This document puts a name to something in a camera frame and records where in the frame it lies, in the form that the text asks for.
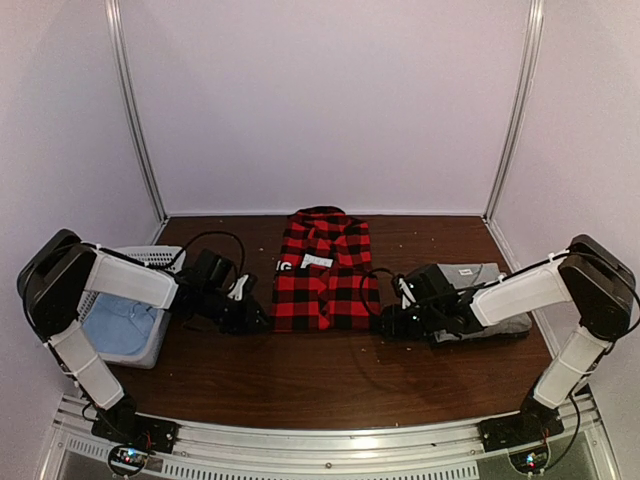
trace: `label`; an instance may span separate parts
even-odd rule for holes
[[[277,272],[284,272],[286,270],[293,270],[293,266],[291,265],[290,262],[282,262],[281,260],[278,260],[278,263],[276,264],[276,271]]]
[[[309,265],[318,265],[320,267],[327,267],[327,268],[331,268],[331,265],[333,265],[333,259],[332,258],[322,258],[322,257],[316,257],[315,255],[309,255],[308,253],[305,254],[304,258],[302,259],[302,265],[300,266],[301,268],[307,268]]]

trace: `red plaid shirt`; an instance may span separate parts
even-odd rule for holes
[[[274,279],[274,331],[368,330],[360,282],[371,270],[366,222],[335,207],[300,210],[287,220]],[[364,298],[380,312],[378,281],[367,278]]]

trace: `black cable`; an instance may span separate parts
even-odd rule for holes
[[[486,265],[486,263],[481,263],[480,264],[480,268],[478,269],[478,272],[474,275],[473,280],[471,280],[471,282],[469,282],[469,283],[471,283],[473,285],[474,282],[478,281],[478,279],[480,278],[480,275],[482,275],[482,270],[484,270],[484,266],[485,265]]]
[[[91,423],[96,423],[98,420],[95,418],[88,418],[86,413],[87,410],[89,410],[89,407],[93,407],[92,403],[87,403],[83,408],[82,408],[82,418],[84,418],[87,422],[91,422]]]
[[[369,307],[369,303],[367,302],[367,299],[364,298],[364,282],[367,280],[367,278],[371,277],[372,275],[374,275],[375,273],[378,273],[378,272],[386,273],[388,275],[391,275],[393,278],[396,277],[396,275],[391,270],[389,270],[388,268],[383,268],[383,267],[374,268],[373,270],[369,270],[367,273],[365,273],[362,276],[362,279],[360,280],[360,289],[359,289],[360,301],[362,302],[362,305],[364,306],[364,309],[372,317],[378,317],[379,315],[377,313],[375,313],[373,310],[371,310],[371,307]]]
[[[113,424],[109,420],[107,420],[107,417],[104,416],[104,414],[102,413],[100,408],[98,408],[95,403],[93,403],[93,408],[96,411],[96,413],[98,414],[98,416],[100,417],[100,420],[102,420],[104,423],[107,424],[107,427],[109,427],[111,430],[116,432],[122,438],[126,439],[129,443],[133,443],[133,439],[131,438],[131,436],[122,433],[120,430],[118,430],[116,427],[114,427]]]
[[[240,279],[240,271],[235,263],[231,264],[231,268],[233,269],[233,276],[235,277],[231,286],[233,287],[235,283]]]
[[[184,246],[180,249],[180,251],[178,253],[176,253],[168,263],[165,263],[165,264],[162,264],[162,265],[149,265],[149,268],[152,268],[154,270],[167,270],[167,269],[173,267],[175,265],[175,263],[178,261],[178,259],[180,258],[180,256],[183,255],[187,251],[187,249],[191,245],[193,245],[193,243],[196,240],[199,240],[200,238],[206,237],[206,236],[209,236],[209,235],[222,235],[222,236],[226,236],[226,237],[231,237],[236,241],[236,243],[240,247],[240,265],[238,267],[238,270],[239,270],[239,273],[242,273],[242,270],[244,269],[244,262],[245,262],[245,256],[246,256],[244,243],[242,243],[242,240],[236,234],[231,233],[231,232],[227,232],[227,231],[224,231],[224,230],[210,230],[210,231],[206,231],[206,232],[200,232],[195,237],[192,237],[191,239],[189,239],[189,241],[184,244]]]
[[[580,433],[580,422],[582,419],[580,417],[580,408],[578,407],[578,404],[576,403],[575,398],[573,398],[573,392],[569,394],[569,400],[571,400],[571,403],[573,404],[573,408],[576,409],[576,422],[577,422],[576,430],[575,432],[573,432],[573,436],[569,441],[569,445],[567,445],[567,448],[564,449],[564,452],[562,452],[560,456],[556,458],[555,462],[553,462],[551,465],[547,467],[544,467],[544,469],[542,470],[543,473],[546,473],[548,470],[551,470],[552,468],[554,468],[556,465],[558,465],[562,461],[564,457],[566,457],[567,453],[569,453],[569,450],[571,450],[571,447],[573,447],[573,444],[576,443],[576,439],[578,438],[578,433]]]
[[[411,309],[416,309],[416,308],[423,307],[426,304],[429,304],[429,303],[431,303],[431,302],[433,302],[435,300],[440,300],[441,298],[449,297],[454,293],[465,293],[465,292],[469,292],[469,291],[477,292],[479,290],[483,290],[485,288],[492,287],[493,285],[494,285],[494,283],[488,284],[486,286],[485,286],[484,283],[480,283],[478,285],[472,285],[470,287],[452,289],[452,290],[449,290],[449,291],[444,292],[444,293],[439,293],[437,295],[432,295],[430,297],[425,297],[425,298],[422,298],[420,300],[417,300],[417,301],[413,302],[411,305],[409,305],[404,310],[406,312],[406,311],[411,310]]]
[[[534,268],[541,267],[542,265],[545,265],[547,263],[551,263],[551,262],[553,262],[555,260],[559,260],[561,258],[568,257],[569,255],[571,255],[571,253],[562,252],[562,253],[558,253],[558,254],[554,255],[551,258],[547,258],[545,260],[540,260],[539,262],[532,263],[531,265],[527,265],[526,267],[521,268],[520,270],[518,270],[516,272],[510,273],[509,275],[504,277],[502,279],[502,281],[504,282],[505,280],[509,280],[510,278],[517,277],[518,275],[522,275],[523,273],[528,272],[529,270],[533,270]]]

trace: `shirt tag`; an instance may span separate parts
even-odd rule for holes
[[[331,265],[333,265],[333,259],[316,257],[315,255],[309,255],[307,253],[302,259],[302,265],[300,266],[300,268],[307,268],[311,264],[318,265],[320,267],[331,268]]]

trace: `blue cloth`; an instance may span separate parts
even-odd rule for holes
[[[83,326],[98,352],[137,355],[147,345],[157,315],[149,305],[101,293]]]

